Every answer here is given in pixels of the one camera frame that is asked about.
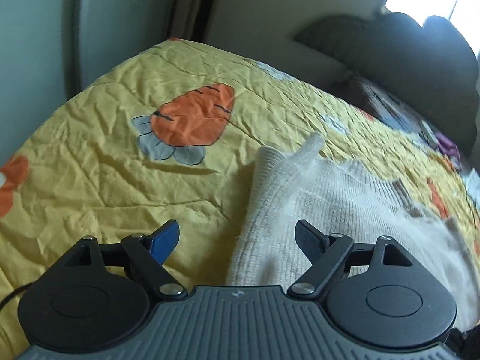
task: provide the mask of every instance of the ribbed knit garment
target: ribbed knit garment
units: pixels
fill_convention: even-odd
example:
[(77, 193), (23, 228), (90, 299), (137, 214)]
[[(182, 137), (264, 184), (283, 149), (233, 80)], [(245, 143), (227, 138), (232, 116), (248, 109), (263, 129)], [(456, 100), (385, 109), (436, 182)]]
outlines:
[[(294, 154), (258, 151), (247, 218), (227, 278), (233, 286), (281, 285), (286, 290), (311, 264), (295, 243), (295, 225), (306, 219), (324, 234), (355, 242), (396, 239), (454, 296), (455, 327), (479, 320), (476, 268), (454, 218), (446, 221), (412, 201), (400, 180), (381, 181), (356, 160), (337, 165), (318, 151), (314, 133)], [(352, 267), (351, 275), (364, 272)]]

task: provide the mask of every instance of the bed sheet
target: bed sheet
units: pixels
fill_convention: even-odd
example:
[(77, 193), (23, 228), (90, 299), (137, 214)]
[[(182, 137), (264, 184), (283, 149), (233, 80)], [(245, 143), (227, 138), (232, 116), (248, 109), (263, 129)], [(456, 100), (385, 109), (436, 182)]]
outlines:
[[(312, 131), (326, 138), (322, 156), (356, 158), (457, 217), (479, 264), (478, 214), (439, 154), (267, 64), (174, 39), (99, 78), (0, 169), (0, 297), (84, 235), (119, 242), (171, 218), (181, 239), (167, 269), (189, 288), (223, 284), (258, 148), (293, 152)], [(28, 345), (17, 305), (0, 314), (2, 359)]]

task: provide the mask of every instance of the metal screw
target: metal screw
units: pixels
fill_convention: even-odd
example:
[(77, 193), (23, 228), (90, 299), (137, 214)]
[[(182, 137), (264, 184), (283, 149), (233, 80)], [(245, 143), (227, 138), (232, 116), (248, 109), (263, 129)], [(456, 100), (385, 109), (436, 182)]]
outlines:
[(183, 286), (181, 286), (180, 284), (168, 283), (160, 287), (160, 292), (167, 296), (175, 296), (180, 295), (184, 291), (184, 289), (185, 288), (183, 288)]
[(310, 295), (315, 291), (315, 287), (310, 283), (295, 283), (291, 288), (297, 295)]

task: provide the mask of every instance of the wrinkled yellow fabric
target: wrinkled yellow fabric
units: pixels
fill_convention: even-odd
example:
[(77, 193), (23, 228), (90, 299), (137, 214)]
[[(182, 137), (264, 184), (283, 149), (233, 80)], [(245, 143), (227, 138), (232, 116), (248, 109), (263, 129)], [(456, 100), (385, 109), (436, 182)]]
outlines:
[[(197, 166), (153, 161), (137, 146), (131, 119), (212, 83), (235, 89), (231, 120)], [(346, 134), (322, 116), (337, 119)], [(431, 177), (466, 243), (479, 240), (470, 201), (441, 156), (419, 150), (402, 132), (369, 121), (313, 86), (278, 79), (256, 61), (207, 45), (166, 41), (129, 59), (59, 108), (21, 147), (30, 163), (0, 220), (0, 298), (37, 279), (81, 236), (119, 242), (151, 233), (168, 219), (181, 227), (167, 268), (183, 285), (221, 285), (240, 233), (258, 148), (293, 152), (312, 131), (321, 155), (361, 160), (382, 179), (402, 179), (412, 198), (434, 211)], [(27, 347), (18, 298), (0, 313), (0, 358)]]

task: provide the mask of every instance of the dark gray cushion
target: dark gray cushion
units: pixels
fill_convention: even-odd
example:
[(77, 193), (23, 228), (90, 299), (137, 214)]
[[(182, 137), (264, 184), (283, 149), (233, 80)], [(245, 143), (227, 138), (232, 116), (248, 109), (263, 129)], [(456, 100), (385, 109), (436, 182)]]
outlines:
[(463, 36), (444, 17), (423, 27), (403, 13), (365, 21), (330, 16), (295, 40), (332, 56), (410, 105), (469, 154), (477, 136), (479, 66)]

